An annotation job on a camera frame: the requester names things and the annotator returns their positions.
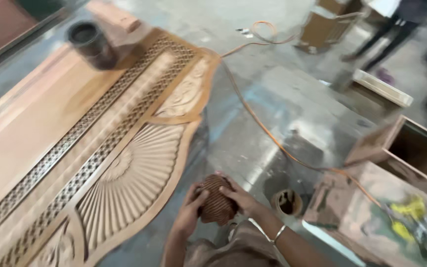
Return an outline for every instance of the silver bangle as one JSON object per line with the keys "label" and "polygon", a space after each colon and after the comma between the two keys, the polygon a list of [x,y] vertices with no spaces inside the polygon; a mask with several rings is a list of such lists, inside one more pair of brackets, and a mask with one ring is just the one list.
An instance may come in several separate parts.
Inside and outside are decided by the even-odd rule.
{"label": "silver bangle", "polygon": [[271,243],[273,245],[276,246],[276,240],[278,239],[278,237],[281,235],[281,233],[284,231],[284,229],[286,228],[286,224],[283,225],[283,227],[281,227],[281,229],[279,229],[278,233],[276,234],[276,237],[274,238],[274,240],[271,240]]}

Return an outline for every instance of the power cord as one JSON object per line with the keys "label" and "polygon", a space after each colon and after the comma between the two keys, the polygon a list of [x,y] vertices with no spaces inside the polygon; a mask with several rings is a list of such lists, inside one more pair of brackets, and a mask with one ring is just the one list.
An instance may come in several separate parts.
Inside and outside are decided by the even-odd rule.
{"label": "power cord", "polygon": [[[268,40],[264,37],[262,37],[261,35],[258,34],[258,32],[256,31],[256,27],[258,26],[258,24],[263,23],[268,25],[268,27],[271,29],[272,31],[272,36],[273,36],[273,40]],[[221,55],[222,58],[225,58],[233,53],[238,52],[240,49],[246,47],[247,45],[277,45],[277,44],[285,44],[288,43],[290,41],[292,41],[297,34],[293,34],[291,37],[289,37],[288,39],[284,40],[284,41],[275,41],[274,39],[276,39],[276,35],[277,35],[277,31],[276,31],[276,27],[271,24],[268,21],[257,21],[255,23],[253,23],[253,26],[250,30],[253,35],[255,35],[258,39],[265,41],[266,43],[258,43],[258,42],[251,42],[251,43],[247,43],[247,44],[243,44],[240,45],[232,50],[230,50],[229,52]],[[341,174],[343,176],[345,176],[346,178],[352,180],[357,187],[365,194],[365,196],[367,196],[373,203],[375,203],[378,207],[382,208],[382,205],[376,200],[376,198],[372,197],[368,191],[366,191],[366,189],[359,183],[359,181],[357,179],[355,179],[354,177],[352,177],[350,174],[348,174],[346,171],[338,169],[338,168],[324,168],[324,167],[313,167],[309,164],[306,164],[300,160],[298,160],[297,158],[293,157],[288,151],[286,151],[286,149],[277,141],[277,139],[271,134],[271,132],[264,126],[264,124],[259,120],[258,116],[255,114],[255,112],[253,112],[252,108],[250,107],[250,105],[248,105],[248,103],[246,102],[246,100],[243,98],[243,96],[241,95],[240,90],[238,89],[237,83],[235,82],[235,78],[232,74],[232,72],[230,71],[230,69],[228,68],[227,64],[225,63],[224,60],[222,60],[222,66],[225,69],[225,72],[228,75],[228,78],[230,79],[230,82],[232,82],[232,86],[234,87],[235,93],[238,95],[238,98],[240,99],[241,103],[243,104],[243,106],[245,107],[245,109],[252,115],[253,119],[256,121],[256,123],[264,130],[264,132],[271,138],[271,140],[273,140],[273,142],[286,154],[288,155],[289,158],[291,158],[292,160],[296,161],[297,163],[301,164],[302,166],[309,168],[311,170],[314,171],[318,171],[318,172],[333,172],[333,173],[338,173]]]}

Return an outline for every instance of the black paint container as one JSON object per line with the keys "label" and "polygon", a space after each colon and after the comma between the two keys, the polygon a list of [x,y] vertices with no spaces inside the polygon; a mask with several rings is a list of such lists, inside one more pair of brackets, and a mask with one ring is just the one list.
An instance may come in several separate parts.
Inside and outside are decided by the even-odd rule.
{"label": "black paint container", "polygon": [[90,64],[100,70],[115,67],[118,56],[102,30],[92,21],[80,21],[67,31],[68,41]]}

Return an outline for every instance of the hand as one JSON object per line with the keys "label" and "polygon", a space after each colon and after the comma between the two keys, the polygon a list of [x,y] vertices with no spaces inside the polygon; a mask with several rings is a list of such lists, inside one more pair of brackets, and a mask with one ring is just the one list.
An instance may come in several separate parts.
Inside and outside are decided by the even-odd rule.
{"label": "hand", "polygon": [[223,186],[220,187],[220,192],[226,197],[233,199],[238,207],[240,208],[240,213],[255,219],[258,215],[261,215],[263,210],[267,210],[263,204],[256,201],[256,199],[250,195],[248,192],[243,190],[240,185],[238,185],[232,178],[222,175],[228,182],[232,185],[233,191]]}
{"label": "hand", "polygon": [[189,188],[171,229],[185,240],[193,234],[199,218],[198,210],[209,196],[209,191],[203,191],[200,195],[195,193],[201,185],[201,183],[194,183]]}

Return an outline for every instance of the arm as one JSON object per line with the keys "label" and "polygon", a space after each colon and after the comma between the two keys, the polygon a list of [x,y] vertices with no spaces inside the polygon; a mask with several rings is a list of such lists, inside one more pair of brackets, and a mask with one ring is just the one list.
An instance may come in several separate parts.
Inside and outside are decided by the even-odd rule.
{"label": "arm", "polygon": [[200,183],[193,184],[184,198],[177,218],[166,239],[161,267],[182,267],[184,265],[187,239],[195,230],[197,219],[199,218],[198,210],[209,194],[208,191],[203,191],[200,195],[196,194],[195,191],[200,185]]}
{"label": "arm", "polygon": [[[255,200],[241,188],[234,180],[227,177],[233,190],[221,187],[220,191],[233,199],[240,207],[240,212],[254,219],[264,233],[274,240],[284,223],[266,206]],[[333,264],[304,240],[299,234],[286,227],[276,240],[276,247],[291,267],[321,267]]]}

